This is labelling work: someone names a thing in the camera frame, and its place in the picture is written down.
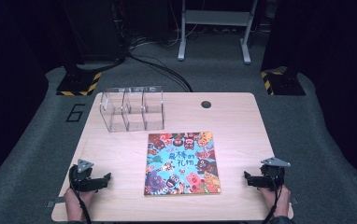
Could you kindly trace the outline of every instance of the person's arm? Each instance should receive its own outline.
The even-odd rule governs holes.
[[[277,207],[274,212],[274,217],[270,221],[270,224],[291,224],[293,222],[288,218],[288,215],[292,193],[289,191],[289,189],[287,189],[285,185],[281,186],[280,188],[278,189],[278,192],[280,192],[280,196],[278,198]],[[270,191],[269,189],[259,190],[264,196],[266,206],[271,209],[272,206],[275,204],[275,192]]]
[[[79,197],[85,203],[85,206],[89,208],[91,205],[92,197],[95,191],[80,192]],[[68,224],[82,223],[84,219],[83,210],[79,205],[79,199],[72,189],[67,189],[64,194],[65,198],[65,210],[67,212]]]

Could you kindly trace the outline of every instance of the colorful book cover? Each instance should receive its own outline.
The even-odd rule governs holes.
[[[220,193],[213,134],[150,133],[144,195]]]

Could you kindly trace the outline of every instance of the table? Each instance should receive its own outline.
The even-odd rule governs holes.
[[[97,94],[79,139],[72,164],[94,163],[92,178],[112,173],[106,189],[93,197],[93,221],[208,221],[261,220],[268,213],[262,195],[243,175],[261,175],[260,161],[274,156],[254,96],[245,92],[164,92],[163,132],[211,131],[221,193],[208,195],[144,196],[149,133],[110,133],[99,112]],[[210,108],[201,103],[211,102]],[[59,196],[68,188],[66,178]],[[53,209],[54,221],[66,221],[64,203]]]
[[[182,0],[181,10],[181,41],[178,49],[178,60],[183,61],[185,55],[185,47],[187,44],[187,36],[185,34],[185,24],[214,24],[214,25],[234,25],[245,26],[245,34],[240,38],[240,46],[242,48],[243,61],[245,64],[250,64],[250,54],[248,48],[248,40],[252,21],[254,18],[255,8],[258,0],[253,0],[251,10],[249,12],[235,11],[207,11],[207,10],[188,10],[185,7],[185,0]]]

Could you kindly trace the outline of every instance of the acrylic organizer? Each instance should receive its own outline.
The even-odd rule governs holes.
[[[108,88],[102,95],[100,113],[111,133],[161,130],[164,128],[162,87]]]

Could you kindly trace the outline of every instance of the black curtain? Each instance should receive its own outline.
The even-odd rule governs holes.
[[[261,70],[280,66],[312,80],[328,131],[357,169],[357,1],[282,0]]]
[[[59,35],[68,40],[65,43],[70,56],[80,63],[78,48],[57,0],[0,0],[0,165],[45,97],[45,74],[62,66],[44,22],[47,19],[58,21],[62,31]]]

